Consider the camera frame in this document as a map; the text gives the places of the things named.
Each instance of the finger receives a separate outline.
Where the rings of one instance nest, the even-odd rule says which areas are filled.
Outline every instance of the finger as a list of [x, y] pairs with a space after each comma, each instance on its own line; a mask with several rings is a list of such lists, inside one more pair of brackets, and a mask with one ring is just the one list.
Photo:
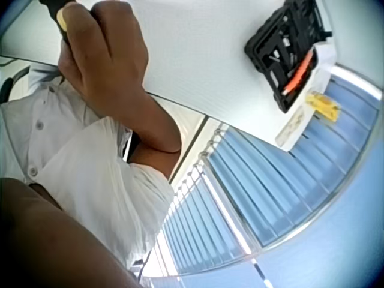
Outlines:
[[83, 92], [82, 74], [73, 58], [71, 49], [64, 40], [61, 40], [61, 53], [58, 62], [61, 74], [72, 84], [80, 93]]
[[110, 63], [109, 51], [100, 26], [82, 5], [64, 7], [62, 12], [73, 58], [84, 77], [104, 70]]
[[140, 32], [131, 5], [119, 1], [101, 1], [92, 7], [91, 13], [99, 22], [111, 57], [126, 57], [127, 47], [134, 44], [132, 39], [136, 38], [137, 31]]

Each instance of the forearm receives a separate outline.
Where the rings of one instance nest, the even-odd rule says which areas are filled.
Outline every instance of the forearm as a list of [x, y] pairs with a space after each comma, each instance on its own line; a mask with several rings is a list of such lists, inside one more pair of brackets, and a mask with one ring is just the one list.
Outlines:
[[143, 144], [165, 153], [178, 153], [181, 150], [179, 128], [171, 116], [144, 91], [135, 103], [127, 104], [132, 109], [119, 113], [118, 121], [135, 131]]

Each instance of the shirt button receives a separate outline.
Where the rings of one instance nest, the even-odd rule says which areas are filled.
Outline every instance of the shirt button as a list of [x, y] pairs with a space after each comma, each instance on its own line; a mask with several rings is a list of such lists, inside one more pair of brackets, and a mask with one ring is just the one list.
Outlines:
[[42, 123], [41, 121], [37, 121], [36, 122], [36, 129], [42, 130], [43, 128], [44, 128], [44, 123]]
[[29, 168], [29, 175], [31, 175], [32, 177], [35, 177], [37, 175], [37, 168], [35, 167]]

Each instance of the hand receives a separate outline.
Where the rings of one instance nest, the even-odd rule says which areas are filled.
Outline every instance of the hand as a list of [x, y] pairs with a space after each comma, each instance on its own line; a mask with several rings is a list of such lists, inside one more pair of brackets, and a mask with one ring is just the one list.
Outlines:
[[148, 51], [131, 6], [102, 1], [90, 13], [72, 2], [62, 15], [71, 47], [62, 41], [61, 73], [99, 115], [133, 121], [149, 96], [142, 88]]

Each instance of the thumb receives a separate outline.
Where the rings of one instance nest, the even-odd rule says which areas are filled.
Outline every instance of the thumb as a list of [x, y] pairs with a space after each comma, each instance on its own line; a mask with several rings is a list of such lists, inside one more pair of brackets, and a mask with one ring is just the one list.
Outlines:
[[73, 88], [83, 94], [82, 74], [73, 58], [71, 49], [64, 40], [61, 40], [61, 53], [58, 68], [61, 74], [71, 83]]

